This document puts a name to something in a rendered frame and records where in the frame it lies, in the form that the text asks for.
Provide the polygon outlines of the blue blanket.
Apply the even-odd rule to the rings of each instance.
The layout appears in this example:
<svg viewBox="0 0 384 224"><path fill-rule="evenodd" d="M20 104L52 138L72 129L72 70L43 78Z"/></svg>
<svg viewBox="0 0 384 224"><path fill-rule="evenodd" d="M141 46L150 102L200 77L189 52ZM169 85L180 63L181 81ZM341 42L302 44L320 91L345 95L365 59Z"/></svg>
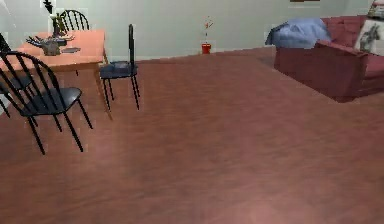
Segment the blue blanket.
<svg viewBox="0 0 384 224"><path fill-rule="evenodd" d="M318 40L331 41L326 24L320 18L294 18L272 28L266 45L276 48L311 49Z"/></svg>

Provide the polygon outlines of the black spindle-back chair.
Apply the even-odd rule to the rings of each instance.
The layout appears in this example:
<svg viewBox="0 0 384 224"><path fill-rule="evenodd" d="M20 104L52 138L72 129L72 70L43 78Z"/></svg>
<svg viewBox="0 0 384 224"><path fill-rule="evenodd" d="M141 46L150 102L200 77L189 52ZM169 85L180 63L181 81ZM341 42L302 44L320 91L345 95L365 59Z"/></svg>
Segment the black spindle-back chair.
<svg viewBox="0 0 384 224"><path fill-rule="evenodd" d="M11 79L22 76L28 76L31 84L29 89L18 91L12 85ZM22 117L27 119L42 154L45 154L45 149L36 130L38 125L34 121L38 116L52 116L59 131L62 131L57 116L63 115L79 150L84 151L68 116L68 110L78 104L89 128L93 128L81 102L82 91L79 88L61 87L54 71L46 63L20 51L0 53L0 82L12 94L12 97L9 97L11 104Z"/></svg>
<svg viewBox="0 0 384 224"><path fill-rule="evenodd" d="M0 33L0 52L6 52L10 51L11 48L9 47L7 41L3 37L3 35ZM15 87L16 90L25 90L29 89L29 85L31 84L31 80L28 76L22 76L19 78L12 78L11 79L12 85ZM7 88L0 82L0 94L7 96L9 94L9 91ZM8 109L6 108L3 101L0 99L0 106L4 110L7 116L10 116Z"/></svg>
<svg viewBox="0 0 384 224"><path fill-rule="evenodd" d="M65 9L60 13L61 28L64 31L89 30L87 17L75 9Z"/></svg>
<svg viewBox="0 0 384 224"><path fill-rule="evenodd" d="M136 102L137 109L139 107L140 91L136 75L138 73L138 66L135 62L135 40L134 40L134 27L129 25L129 60L128 61L112 61L107 65L100 68L100 79L103 83L104 96L107 103L108 110L110 108L109 98L114 98L111 80L120 78L130 78L132 83L132 89Z"/></svg>

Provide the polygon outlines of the dark vase with flowers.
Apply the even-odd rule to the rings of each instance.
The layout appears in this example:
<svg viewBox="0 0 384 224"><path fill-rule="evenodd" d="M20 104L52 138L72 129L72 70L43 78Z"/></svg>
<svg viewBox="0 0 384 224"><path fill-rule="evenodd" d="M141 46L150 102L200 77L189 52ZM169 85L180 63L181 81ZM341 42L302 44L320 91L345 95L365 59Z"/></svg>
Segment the dark vase with flowers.
<svg viewBox="0 0 384 224"><path fill-rule="evenodd" d="M59 13L55 13L53 10L53 5L50 0L43 0L44 7L49 13L49 18L52 20L53 25L53 37L65 36L67 34L65 28L62 24L62 17Z"/></svg>

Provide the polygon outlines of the grey spiky table ornament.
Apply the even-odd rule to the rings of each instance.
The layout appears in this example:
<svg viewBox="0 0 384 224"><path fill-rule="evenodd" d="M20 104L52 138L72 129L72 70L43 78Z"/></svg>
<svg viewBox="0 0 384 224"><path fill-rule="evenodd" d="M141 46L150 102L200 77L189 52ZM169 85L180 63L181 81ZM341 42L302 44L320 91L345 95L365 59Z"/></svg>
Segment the grey spiky table ornament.
<svg viewBox="0 0 384 224"><path fill-rule="evenodd" d="M48 37L42 39L38 36L35 36L34 38L29 36L26 42L35 47L41 48L45 56L60 55L61 50L67 48L67 41L57 37Z"/></svg>

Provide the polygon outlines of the striped pale cushion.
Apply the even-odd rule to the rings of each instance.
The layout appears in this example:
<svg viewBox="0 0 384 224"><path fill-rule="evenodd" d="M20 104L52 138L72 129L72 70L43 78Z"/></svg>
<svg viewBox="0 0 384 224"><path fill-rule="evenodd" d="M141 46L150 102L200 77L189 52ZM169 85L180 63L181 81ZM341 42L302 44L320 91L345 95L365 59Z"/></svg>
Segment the striped pale cushion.
<svg viewBox="0 0 384 224"><path fill-rule="evenodd" d="M367 16L374 19L384 19L384 0L374 0Z"/></svg>

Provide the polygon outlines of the orange wooden dining table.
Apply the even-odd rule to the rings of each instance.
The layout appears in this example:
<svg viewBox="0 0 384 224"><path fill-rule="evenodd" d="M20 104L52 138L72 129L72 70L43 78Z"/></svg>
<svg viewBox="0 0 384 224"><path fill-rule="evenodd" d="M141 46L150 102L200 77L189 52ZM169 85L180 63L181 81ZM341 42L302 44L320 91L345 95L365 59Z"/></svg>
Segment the orange wooden dining table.
<svg viewBox="0 0 384 224"><path fill-rule="evenodd" d="M91 80L96 82L97 93L101 101L104 101L102 95L102 84L99 78L99 64L106 59L105 54L105 32L103 30L70 31L71 39L67 43L67 48L81 48L76 53L61 53L57 56L45 56L41 48L34 47L31 44L24 43L13 51L20 51L42 60L55 73L71 72L75 70L93 71ZM105 112L110 116L107 105L103 102Z"/></svg>

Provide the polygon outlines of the white patterned cushion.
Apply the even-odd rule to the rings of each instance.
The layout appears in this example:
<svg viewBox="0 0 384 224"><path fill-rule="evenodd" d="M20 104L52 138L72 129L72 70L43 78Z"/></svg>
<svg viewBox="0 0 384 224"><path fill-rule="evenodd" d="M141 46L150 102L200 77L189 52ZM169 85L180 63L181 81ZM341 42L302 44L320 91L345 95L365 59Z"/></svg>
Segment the white patterned cushion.
<svg viewBox="0 0 384 224"><path fill-rule="evenodd" d="M374 55L384 56L384 21L366 20L354 48Z"/></svg>

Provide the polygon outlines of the red pot house plant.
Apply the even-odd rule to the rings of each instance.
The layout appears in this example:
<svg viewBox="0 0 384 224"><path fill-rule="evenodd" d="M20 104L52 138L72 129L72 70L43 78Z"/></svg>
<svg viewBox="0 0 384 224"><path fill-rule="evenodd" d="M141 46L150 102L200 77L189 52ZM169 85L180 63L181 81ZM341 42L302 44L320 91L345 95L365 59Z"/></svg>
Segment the red pot house plant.
<svg viewBox="0 0 384 224"><path fill-rule="evenodd" d="M202 53L209 54L211 51L211 44L208 42L208 32L213 25L213 20L208 16L204 21L204 41L201 44Z"/></svg>

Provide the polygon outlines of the dark red sofa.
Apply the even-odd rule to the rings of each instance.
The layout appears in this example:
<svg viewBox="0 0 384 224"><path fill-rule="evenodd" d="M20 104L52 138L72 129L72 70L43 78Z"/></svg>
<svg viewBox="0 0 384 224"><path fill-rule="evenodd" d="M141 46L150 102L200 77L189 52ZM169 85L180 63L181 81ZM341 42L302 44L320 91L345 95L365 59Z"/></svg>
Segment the dark red sofa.
<svg viewBox="0 0 384 224"><path fill-rule="evenodd" d="M329 41L319 40L310 49L276 49L274 68L337 101L384 92L384 56L354 47L365 15L326 17Z"/></svg>

